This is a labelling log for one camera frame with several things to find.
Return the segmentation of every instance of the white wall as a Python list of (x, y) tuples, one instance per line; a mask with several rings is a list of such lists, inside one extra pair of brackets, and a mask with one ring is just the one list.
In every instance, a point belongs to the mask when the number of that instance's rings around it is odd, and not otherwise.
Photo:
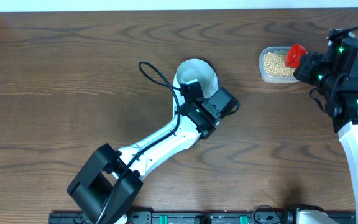
[(358, 0), (0, 0), (0, 12), (358, 7)]

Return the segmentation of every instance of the table surface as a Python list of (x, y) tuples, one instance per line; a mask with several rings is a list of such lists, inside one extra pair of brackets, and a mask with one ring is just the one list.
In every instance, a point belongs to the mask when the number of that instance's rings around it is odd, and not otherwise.
[(171, 93), (138, 62), (172, 80), (189, 58), (211, 62), (242, 107), (155, 169), (135, 206), (354, 210), (344, 151), (312, 86), (265, 83), (259, 72), (266, 47), (324, 52), (330, 27), (353, 26), (358, 9), (0, 13), (0, 223), (78, 210), (66, 188), (94, 150), (170, 121)]

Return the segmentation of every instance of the wooden table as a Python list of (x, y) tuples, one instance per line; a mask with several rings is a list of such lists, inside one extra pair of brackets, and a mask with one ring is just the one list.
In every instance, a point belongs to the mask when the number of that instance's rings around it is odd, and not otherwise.
[(358, 9), (0, 13), (0, 223), (78, 210), (66, 188), (95, 149), (132, 144), (170, 121), (169, 90), (137, 63), (172, 80), (189, 58), (209, 60), (242, 107), (154, 170), (134, 205), (354, 210), (344, 151), (312, 86), (265, 83), (259, 72), (266, 47), (324, 52), (330, 27), (352, 26)]

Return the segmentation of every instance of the green connector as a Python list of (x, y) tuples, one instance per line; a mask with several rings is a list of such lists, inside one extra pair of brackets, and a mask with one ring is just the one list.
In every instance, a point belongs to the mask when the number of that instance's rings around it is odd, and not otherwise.
[(240, 224), (248, 224), (248, 217), (247, 216), (240, 216)]
[(168, 216), (160, 215), (160, 224), (168, 224)]

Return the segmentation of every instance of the wire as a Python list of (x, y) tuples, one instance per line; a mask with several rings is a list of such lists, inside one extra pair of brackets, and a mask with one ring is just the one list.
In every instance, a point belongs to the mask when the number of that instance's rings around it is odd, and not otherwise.
[[(142, 65), (147, 65), (149, 66), (151, 69), (153, 69), (161, 78), (162, 80), (166, 83), (166, 85), (162, 84), (162, 83), (159, 83), (157, 81), (155, 81), (154, 79), (150, 78), (142, 69)], [(109, 206), (109, 204), (111, 203), (111, 199), (112, 199), (112, 196), (114, 195), (117, 187), (116, 186), (119, 186), (119, 184), (121, 183), (121, 181), (123, 180), (123, 178), (125, 177), (125, 175), (127, 174), (127, 172), (129, 171), (129, 168), (131, 167), (131, 165), (136, 161), (138, 160), (138, 158), (143, 154), (145, 153), (147, 150), (149, 150), (151, 147), (154, 147), (156, 144), (162, 142), (163, 140), (165, 140), (166, 138), (168, 138), (169, 136), (171, 136), (172, 134), (175, 134), (175, 132), (178, 130), (179, 128), (179, 125), (180, 125), (180, 108), (179, 108), (179, 101), (178, 101), (178, 97), (176, 95), (176, 93), (173, 91), (173, 89), (176, 89), (176, 90), (179, 90), (178, 88), (174, 88), (171, 86), (171, 84), (169, 83), (169, 81), (165, 78), (164, 75), (162, 75), (162, 73), (156, 69), (152, 64), (148, 63), (148, 62), (139, 62), (139, 70), (142, 72), (142, 74), (148, 78), (150, 81), (156, 83), (156, 84), (159, 84), (161, 86), (165, 86), (165, 87), (168, 87), (170, 90), (171, 90), (171, 93), (173, 95), (173, 98), (175, 99), (175, 103), (177, 104), (177, 124), (176, 126), (167, 134), (165, 135), (164, 137), (160, 138), (159, 140), (153, 142), (152, 144), (149, 144), (147, 147), (145, 147), (144, 149), (142, 149), (140, 152), (136, 153), (136, 155), (129, 161), (129, 163), (127, 164), (126, 168), (124, 169), (124, 171), (121, 173), (121, 175), (118, 177), (117, 179), (117, 182), (115, 184), (115, 187), (113, 188), (112, 192), (110, 193), (106, 203), (104, 204), (104, 207), (102, 209), (102, 211), (100, 212), (99, 214), (99, 217), (96, 221), (96, 224), (100, 224), (101, 220), (103, 219), (104, 217), (104, 214), (106, 212), (106, 209), (107, 207)]]
[(277, 216), (277, 218), (280, 220), (280, 222), (276, 222), (276, 223), (274, 223), (274, 224), (279, 224), (279, 223), (281, 223), (281, 215), (278, 215), (277, 212), (274, 210), (274, 208), (272, 208), (270, 205), (259, 205), (257, 208), (255, 208), (255, 210), (252, 212), (252, 219), (254, 220), (255, 223), (261, 224), (261, 222), (259, 222), (259, 221), (257, 221), (257, 220), (255, 219), (255, 212), (256, 212), (258, 209), (262, 208), (262, 207), (268, 207), (268, 208), (270, 208), (271, 210), (273, 210), (274, 214), (276, 214), (276, 216)]
[(323, 108), (323, 105), (321, 104), (320, 100), (317, 99), (317, 98), (315, 98), (315, 97), (313, 97), (313, 92), (316, 91), (316, 90), (318, 90), (318, 89), (317, 89), (317, 88), (314, 88), (314, 89), (310, 90), (309, 96), (310, 96), (312, 99), (315, 100), (315, 102), (317, 103), (318, 107), (320, 107), (320, 110), (325, 113), (324, 108)]
[(348, 32), (352, 32), (352, 31), (355, 31), (355, 30), (358, 30), (358, 27), (353, 27), (353, 28), (341, 30), (337, 34), (332, 35), (331, 39), (335, 39), (336, 37), (340, 37), (341, 35), (344, 35), (344, 34), (346, 34)]
[(345, 77), (347, 76), (346, 73), (342, 73), (342, 74), (339, 74), (336, 79), (335, 79), (335, 82), (334, 82), (334, 85), (333, 85), (333, 89), (331, 90), (331, 97), (334, 97), (334, 92), (335, 92), (335, 89), (336, 89), (336, 86), (338, 85), (339, 83), (339, 80), (342, 78), (342, 77)]
[(163, 84), (163, 83), (160, 83), (160, 82), (157, 82), (155, 81), (153, 78), (151, 78), (148, 74), (146, 74), (144, 71), (143, 71), (143, 68), (142, 68), (142, 64), (145, 64), (145, 65), (148, 65), (150, 68), (152, 68), (152, 70), (154, 70), (155, 72), (157, 72), (157, 74), (160, 75), (160, 77), (164, 77), (160, 71), (158, 69), (156, 69), (152, 64), (148, 63), (148, 62), (139, 62), (139, 70), (140, 72), (142, 72), (142, 74), (147, 78), (149, 79), (150, 81), (154, 82), (155, 84), (158, 84), (160, 86), (164, 86), (164, 87), (170, 87), (170, 88), (173, 88), (174, 90), (179, 90), (180, 91), (180, 88), (177, 88), (177, 87), (173, 87), (171, 86), (169, 83), (167, 84)]

